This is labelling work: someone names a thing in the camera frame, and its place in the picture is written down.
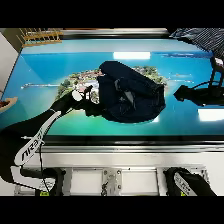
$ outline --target dark blue cloth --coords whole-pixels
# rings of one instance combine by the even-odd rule
[[[164,85],[156,84],[118,61],[105,61],[99,68],[105,74],[97,80],[99,100],[106,108],[103,117],[107,120],[121,123],[148,121],[165,108]],[[125,92],[133,97],[133,103]]]

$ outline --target blue sea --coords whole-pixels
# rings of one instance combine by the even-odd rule
[[[130,67],[155,66],[160,75],[169,78],[165,94],[166,108],[154,120],[138,124],[120,124],[102,117],[86,117],[83,111],[73,111],[57,120],[49,135],[221,135],[224,120],[201,121],[198,109],[191,101],[179,102],[173,96],[180,85],[193,87],[208,81],[212,72],[209,58],[198,52],[151,52],[150,59],[118,60]],[[29,87],[27,83],[60,84],[74,72],[96,69],[101,63],[114,60],[113,52],[79,52],[54,54],[21,54],[2,97],[18,97],[18,102],[0,114],[0,129],[23,121],[47,110],[57,95],[57,87]]]

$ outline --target black border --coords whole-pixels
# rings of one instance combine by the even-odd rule
[[[63,40],[71,39],[172,39],[167,34],[133,35],[119,34],[116,36],[103,36],[92,34],[64,35]],[[13,65],[2,97],[7,88],[11,75],[17,64],[22,48]],[[63,136],[46,135],[45,146],[184,146],[184,145],[221,145],[224,143],[224,135],[185,135],[185,136]]]

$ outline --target striped shirt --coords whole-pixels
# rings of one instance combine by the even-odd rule
[[[224,28],[178,28],[170,37],[186,37],[198,48],[224,59]]]

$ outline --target metal bracket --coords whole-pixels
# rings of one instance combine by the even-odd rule
[[[102,196],[119,196],[122,189],[122,169],[103,169]]]

